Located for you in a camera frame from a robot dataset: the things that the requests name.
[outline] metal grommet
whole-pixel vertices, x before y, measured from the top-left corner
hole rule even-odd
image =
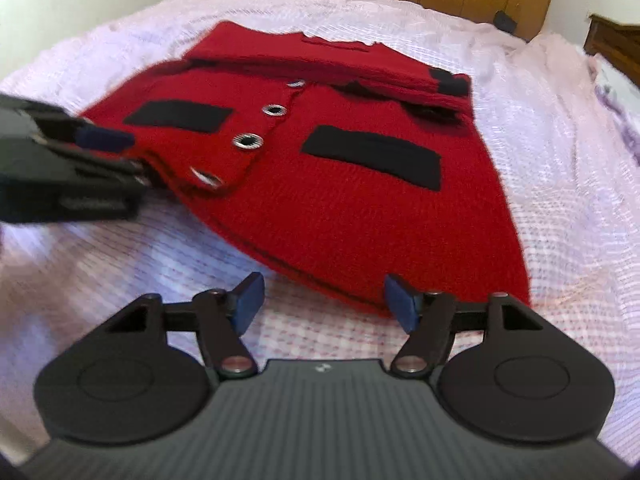
[[[204,182],[207,186],[211,186],[213,189],[217,189],[224,185],[222,179],[207,173],[206,171],[198,171],[195,168],[191,168],[191,173],[193,173],[199,181]]]
[[[282,105],[266,105],[262,112],[273,117],[280,117],[287,113],[287,109]]]
[[[146,176],[137,175],[134,177],[137,183],[142,184],[144,187],[151,187],[151,181]]]
[[[256,150],[264,144],[262,137],[256,134],[236,135],[231,142],[236,148],[240,148],[241,150]]]

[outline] bedspread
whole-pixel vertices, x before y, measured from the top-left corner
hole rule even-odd
[[[331,41],[378,41],[469,74],[476,125],[500,174],[524,251],[532,306],[612,371],[603,442],[640,460],[640,173],[587,59],[555,35],[529,44],[397,0],[166,0],[63,41],[0,83],[0,92],[79,112],[147,66],[179,57],[221,20]],[[76,338],[145,292],[183,301],[252,270],[267,300],[244,342],[272,357],[387,363],[406,335],[265,269],[207,231],[171,197],[138,222],[2,226],[0,412],[46,440],[31,384]],[[194,339],[170,341],[194,352]],[[454,351],[480,341],[460,335]]]

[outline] eyelet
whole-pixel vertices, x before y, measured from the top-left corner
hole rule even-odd
[[[266,105],[262,109],[262,113],[273,117],[280,117],[287,113],[287,109],[282,105]]]
[[[241,150],[257,150],[264,144],[264,139],[256,134],[240,134],[236,135],[231,142]]]
[[[204,184],[211,186],[213,189],[224,186],[224,181],[222,179],[207,173],[206,171],[199,171],[195,168],[191,168],[191,173],[193,173],[199,181],[204,182]]]

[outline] black object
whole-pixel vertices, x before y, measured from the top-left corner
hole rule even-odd
[[[440,190],[440,155],[408,140],[318,126],[302,145],[302,152],[359,164],[416,186]]]
[[[61,108],[0,95],[0,221],[96,221],[136,216],[150,183],[119,152],[125,132],[97,128]]]
[[[149,101],[124,119],[135,126],[170,126],[183,130],[215,133],[233,110],[178,99]]]
[[[208,290],[190,303],[137,298],[38,375],[34,397],[47,431],[121,446],[176,430],[202,409],[212,387],[194,358],[167,344],[166,331],[196,332],[205,364],[221,378],[249,377],[257,366],[232,326],[247,328],[263,301],[258,272],[229,293]],[[249,366],[229,373],[224,360],[238,356]]]
[[[0,480],[29,480],[18,469],[13,467],[7,459],[0,455]]]
[[[638,463],[623,480],[640,480],[640,463]]]
[[[482,344],[440,373],[438,394],[457,420],[494,438],[535,445],[600,432],[615,393],[609,370],[518,300],[498,293],[487,304],[461,303],[450,294],[425,301],[395,276],[387,277],[386,289],[404,325],[417,325],[392,363],[401,376],[397,363],[405,355],[423,358],[420,373],[427,375],[446,361],[452,335],[484,330]]]
[[[494,27],[513,36],[518,28],[518,22],[503,10],[499,10],[494,16]]]
[[[440,82],[438,85],[439,93],[455,97],[466,97],[469,95],[469,81],[465,76],[453,75],[448,70],[434,67],[429,69],[429,74]]]
[[[378,360],[270,360],[259,374],[238,336],[264,299],[260,274],[190,303],[142,296],[40,373],[36,403],[53,440],[20,472],[27,480],[618,480],[629,473],[595,439],[612,401],[610,374],[540,316],[507,294],[463,303],[397,276],[387,277],[385,297],[410,332],[388,372]],[[169,348],[167,330],[196,332],[205,366]],[[464,330],[485,330],[483,343],[447,362],[454,334]],[[489,394],[495,384],[563,427],[514,413],[504,396]],[[576,386],[570,416],[546,404]],[[480,409],[491,417],[478,417]]]

